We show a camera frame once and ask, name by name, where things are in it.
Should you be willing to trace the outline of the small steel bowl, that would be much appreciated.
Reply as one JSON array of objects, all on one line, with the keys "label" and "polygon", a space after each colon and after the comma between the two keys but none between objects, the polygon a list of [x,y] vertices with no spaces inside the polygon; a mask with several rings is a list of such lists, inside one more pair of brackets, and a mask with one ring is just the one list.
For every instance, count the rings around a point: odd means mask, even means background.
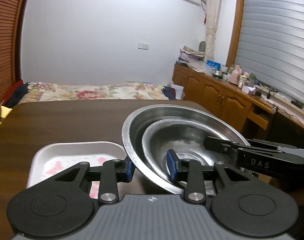
[{"label": "small steel bowl", "polygon": [[203,142],[206,137],[239,139],[235,131],[213,118],[204,122],[166,118],[154,122],[143,133],[143,153],[151,169],[167,182],[171,181],[166,157],[169,149],[181,159],[197,160],[205,166],[213,166],[217,161],[235,163],[235,158],[228,154],[205,149]]}]

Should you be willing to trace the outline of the large steel bowl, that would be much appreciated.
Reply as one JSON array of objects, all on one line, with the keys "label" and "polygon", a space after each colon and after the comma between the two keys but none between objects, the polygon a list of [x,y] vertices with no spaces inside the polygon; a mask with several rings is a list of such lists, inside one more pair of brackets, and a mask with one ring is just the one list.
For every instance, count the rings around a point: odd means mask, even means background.
[{"label": "large steel bowl", "polygon": [[209,118],[223,122],[236,132],[239,139],[232,141],[243,145],[249,145],[247,140],[232,126],[219,118],[191,107],[179,105],[151,105],[142,107],[132,112],[124,121],[122,127],[122,141],[128,157],[136,168],[151,182],[165,191],[174,194],[184,194],[185,183],[172,183],[165,181],[156,174],[147,162],[142,148],[142,137],[145,130],[154,122],[166,118],[180,118],[204,122]]}]

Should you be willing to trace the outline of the wooden sideboard cabinet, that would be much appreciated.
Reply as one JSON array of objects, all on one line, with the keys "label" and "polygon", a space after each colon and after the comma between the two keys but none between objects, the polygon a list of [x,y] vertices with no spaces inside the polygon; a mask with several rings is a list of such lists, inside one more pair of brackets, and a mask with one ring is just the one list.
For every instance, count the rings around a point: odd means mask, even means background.
[{"label": "wooden sideboard cabinet", "polygon": [[172,81],[184,99],[202,105],[246,139],[261,139],[304,148],[304,126],[293,114],[236,85],[175,64]]}]

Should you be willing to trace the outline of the white paper bag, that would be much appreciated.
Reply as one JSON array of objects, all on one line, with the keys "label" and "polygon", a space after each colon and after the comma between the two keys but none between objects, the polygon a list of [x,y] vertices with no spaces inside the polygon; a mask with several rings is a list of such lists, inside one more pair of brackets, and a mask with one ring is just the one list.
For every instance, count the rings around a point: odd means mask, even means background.
[{"label": "white paper bag", "polygon": [[184,91],[183,91],[184,90],[183,86],[171,84],[171,88],[175,92],[175,98],[176,98],[176,100],[182,100],[185,97],[185,94],[184,94]]}]

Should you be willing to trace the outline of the pink bottle on cabinet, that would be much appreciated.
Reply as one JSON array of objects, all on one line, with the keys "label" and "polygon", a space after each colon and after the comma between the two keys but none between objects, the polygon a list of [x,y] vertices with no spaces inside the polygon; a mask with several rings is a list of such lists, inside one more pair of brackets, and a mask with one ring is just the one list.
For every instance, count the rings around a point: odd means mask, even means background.
[{"label": "pink bottle on cabinet", "polygon": [[239,65],[235,65],[234,66],[234,69],[230,75],[230,78],[229,78],[229,82],[234,84],[234,85],[238,85],[239,83],[239,79],[240,79],[240,76],[241,76],[241,67]]}]

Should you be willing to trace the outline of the white square plate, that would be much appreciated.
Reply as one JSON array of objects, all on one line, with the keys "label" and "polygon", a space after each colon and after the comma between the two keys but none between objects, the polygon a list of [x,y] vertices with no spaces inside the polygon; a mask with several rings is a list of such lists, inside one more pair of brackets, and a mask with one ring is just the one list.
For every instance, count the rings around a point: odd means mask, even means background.
[{"label": "white square plate", "polygon": [[83,161],[95,167],[111,159],[125,159],[126,156],[123,146],[108,141],[50,144],[33,157],[26,187],[36,185]]}]

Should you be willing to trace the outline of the blue box on cabinet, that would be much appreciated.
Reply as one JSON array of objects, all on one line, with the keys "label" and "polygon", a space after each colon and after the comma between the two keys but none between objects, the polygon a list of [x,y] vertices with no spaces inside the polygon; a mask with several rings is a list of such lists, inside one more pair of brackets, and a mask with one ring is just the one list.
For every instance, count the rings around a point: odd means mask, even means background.
[{"label": "blue box on cabinet", "polygon": [[221,64],[215,61],[207,60],[206,65],[211,69],[215,68],[216,70],[220,70]]}]

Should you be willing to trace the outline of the stack of folded cloths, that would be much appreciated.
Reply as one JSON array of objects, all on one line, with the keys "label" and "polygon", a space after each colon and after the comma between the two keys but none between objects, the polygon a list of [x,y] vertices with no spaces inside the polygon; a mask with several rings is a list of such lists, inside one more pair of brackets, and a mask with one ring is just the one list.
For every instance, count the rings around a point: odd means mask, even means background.
[{"label": "stack of folded cloths", "polygon": [[205,58],[205,52],[195,51],[187,46],[180,48],[179,61],[192,62],[192,61],[203,61]]}]

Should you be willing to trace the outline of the grey window blind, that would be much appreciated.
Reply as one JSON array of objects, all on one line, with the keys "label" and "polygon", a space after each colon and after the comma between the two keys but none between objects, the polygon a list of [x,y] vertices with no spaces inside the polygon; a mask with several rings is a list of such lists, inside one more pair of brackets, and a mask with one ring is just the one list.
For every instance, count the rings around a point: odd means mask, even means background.
[{"label": "grey window blind", "polygon": [[235,63],[304,104],[304,0],[244,0]]}]

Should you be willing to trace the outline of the floral bed quilt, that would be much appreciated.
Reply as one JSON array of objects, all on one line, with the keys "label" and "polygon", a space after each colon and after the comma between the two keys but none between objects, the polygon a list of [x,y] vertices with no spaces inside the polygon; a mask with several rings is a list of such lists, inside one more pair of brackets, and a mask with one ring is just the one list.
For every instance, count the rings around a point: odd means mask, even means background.
[{"label": "floral bed quilt", "polygon": [[174,100],[175,89],[152,83],[128,82],[115,85],[61,85],[47,82],[27,82],[19,85],[6,107],[20,103],[74,100]]}]

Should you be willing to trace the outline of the beige tied curtain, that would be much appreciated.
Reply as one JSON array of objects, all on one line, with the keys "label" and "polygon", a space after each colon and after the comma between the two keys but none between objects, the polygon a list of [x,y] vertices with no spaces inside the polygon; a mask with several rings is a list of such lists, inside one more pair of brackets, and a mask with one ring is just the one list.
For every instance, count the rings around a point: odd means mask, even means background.
[{"label": "beige tied curtain", "polygon": [[215,39],[219,22],[221,0],[206,0],[206,59],[214,60]]}]

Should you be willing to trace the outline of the louvered wooden wardrobe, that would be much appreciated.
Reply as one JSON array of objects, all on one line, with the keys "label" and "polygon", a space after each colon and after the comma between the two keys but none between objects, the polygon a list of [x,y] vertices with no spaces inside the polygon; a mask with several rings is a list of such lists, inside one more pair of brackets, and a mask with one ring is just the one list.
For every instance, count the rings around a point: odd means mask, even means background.
[{"label": "louvered wooden wardrobe", "polygon": [[20,45],[27,0],[0,0],[0,103],[21,80]]}]

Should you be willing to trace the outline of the white wall switch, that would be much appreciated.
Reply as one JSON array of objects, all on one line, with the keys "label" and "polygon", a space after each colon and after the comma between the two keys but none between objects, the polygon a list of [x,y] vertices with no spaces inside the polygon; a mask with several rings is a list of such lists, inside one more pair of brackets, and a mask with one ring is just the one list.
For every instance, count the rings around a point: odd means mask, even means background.
[{"label": "white wall switch", "polygon": [[145,43],[138,43],[138,49],[140,50],[149,50],[149,45]]}]

